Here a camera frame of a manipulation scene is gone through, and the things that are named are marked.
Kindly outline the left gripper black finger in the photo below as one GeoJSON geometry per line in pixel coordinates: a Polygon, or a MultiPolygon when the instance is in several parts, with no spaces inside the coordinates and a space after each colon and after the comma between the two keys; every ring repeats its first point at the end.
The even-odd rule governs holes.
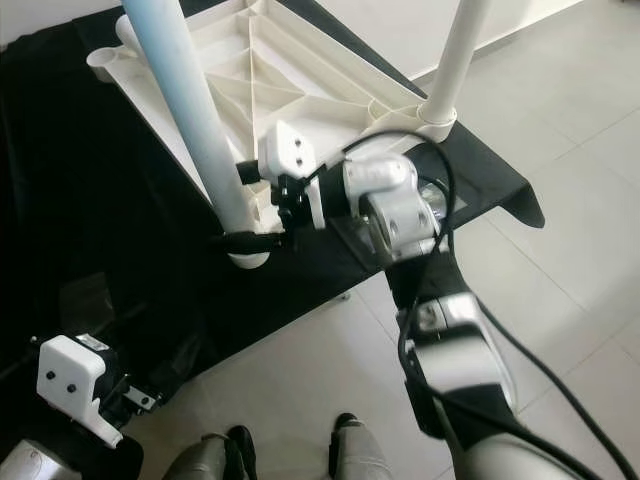
{"type": "Polygon", "coordinates": [[[177,392],[186,384],[205,343],[205,330],[164,332],[155,361],[155,387],[160,393],[177,392]]]}

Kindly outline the dark right robot foot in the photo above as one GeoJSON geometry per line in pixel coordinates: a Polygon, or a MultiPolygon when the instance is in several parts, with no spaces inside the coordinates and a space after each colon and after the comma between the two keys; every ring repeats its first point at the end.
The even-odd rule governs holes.
{"type": "Polygon", "coordinates": [[[330,480],[394,480],[378,440],[351,412],[335,419],[326,474],[330,480]]]}

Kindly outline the dark robot foot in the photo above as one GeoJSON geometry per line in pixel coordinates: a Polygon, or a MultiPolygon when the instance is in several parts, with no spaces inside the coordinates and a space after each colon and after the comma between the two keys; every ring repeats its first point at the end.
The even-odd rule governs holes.
{"type": "Polygon", "coordinates": [[[174,458],[163,480],[259,480],[251,431],[236,425],[201,436],[174,458]]]}
{"type": "Polygon", "coordinates": [[[335,419],[326,474],[330,480],[394,480],[378,440],[351,412],[335,419]]]}

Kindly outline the clear plastic bag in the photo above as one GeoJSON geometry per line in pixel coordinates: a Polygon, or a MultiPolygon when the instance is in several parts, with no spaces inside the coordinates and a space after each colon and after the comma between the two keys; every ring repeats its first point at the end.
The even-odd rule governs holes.
{"type": "Polygon", "coordinates": [[[436,229],[445,230],[445,232],[451,230],[451,227],[445,228],[445,219],[466,206],[465,201],[460,197],[452,195],[444,180],[431,178],[428,175],[419,177],[419,196],[429,206],[431,215],[435,219],[436,229]]]}
{"type": "Polygon", "coordinates": [[[116,317],[108,276],[95,271],[65,283],[58,292],[61,329],[69,334],[96,334],[116,317]]]}

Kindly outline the dark left robot foot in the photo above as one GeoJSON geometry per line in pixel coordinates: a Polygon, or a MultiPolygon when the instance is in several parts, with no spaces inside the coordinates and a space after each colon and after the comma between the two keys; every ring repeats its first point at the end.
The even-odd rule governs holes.
{"type": "Polygon", "coordinates": [[[174,458],[163,480],[259,480],[251,431],[236,425],[201,436],[174,458]]]}

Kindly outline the white plastic table top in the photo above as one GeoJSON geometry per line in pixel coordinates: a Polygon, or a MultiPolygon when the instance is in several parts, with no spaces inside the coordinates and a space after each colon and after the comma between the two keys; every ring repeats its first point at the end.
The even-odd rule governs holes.
{"type": "MultiPolygon", "coordinates": [[[[364,221],[372,252],[384,264],[445,251],[452,214],[445,219],[451,230],[436,229],[408,154],[442,146],[457,110],[451,125],[426,125],[419,109],[429,93],[393,79],[284,0],[227,0],[184,15],[236,169],[242,161],[257,161],[259,138],[271,125],[287,123],[314,146],[326,168],[319,175],[326,227],[342,219],[364,221]]],[[[118,41],[93,50],[88,67],[118,86],[207,201],[154,74],[118,41]]],[[[285,232],[269,183],[243,187],[257,233],[283,232],[287,244],[302,230],[316,230],[285,232]]],[[[259,268],[270,253],[227,256],[241,268],[259,268]]]]}

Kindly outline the black tablecloth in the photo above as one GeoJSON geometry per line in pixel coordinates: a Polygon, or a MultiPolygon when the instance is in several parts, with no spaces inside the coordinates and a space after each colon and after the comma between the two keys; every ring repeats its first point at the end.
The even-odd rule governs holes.
{"type": "Polygon", "coordinates": [[[105,273],[116,311],[92,334],[148,393],[169,330],[205,330],[201,374],[376,273],[352,224],[298,236],[259,269],[212,243],[209,202],[114,84],[86,64],[114,40],[122,9],[19,37],[1,54],[1,381],[3,448],[73,442],[70,421],[35,394],[37,340],[64,333],[58,292],[105,273]]]}

